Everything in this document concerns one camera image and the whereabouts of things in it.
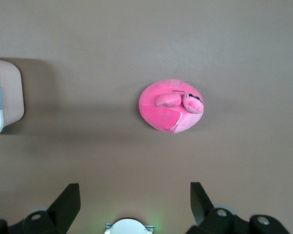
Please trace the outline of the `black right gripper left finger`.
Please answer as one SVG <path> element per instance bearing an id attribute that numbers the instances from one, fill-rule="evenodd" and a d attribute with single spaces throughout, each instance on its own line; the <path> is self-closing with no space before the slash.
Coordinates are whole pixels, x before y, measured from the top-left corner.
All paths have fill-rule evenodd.
<path id="1" fill-rule="evenodd" d="M 79 184 L 71 183 L 45 211 L 36 211 L 22 221 L 25 234 L 65 234 L 80 211 Z"/>

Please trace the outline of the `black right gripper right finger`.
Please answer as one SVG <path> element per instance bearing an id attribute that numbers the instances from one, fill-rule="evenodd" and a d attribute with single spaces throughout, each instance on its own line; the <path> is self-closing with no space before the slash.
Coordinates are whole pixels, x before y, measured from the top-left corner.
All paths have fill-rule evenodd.
<path id="1" fill-rule="evenodd" d="M 249 234 L 249 222 L 226 208 L 216 208 L 199 182 L 190 184 L 191 211 L 196 225 L 188 234 Z"/>

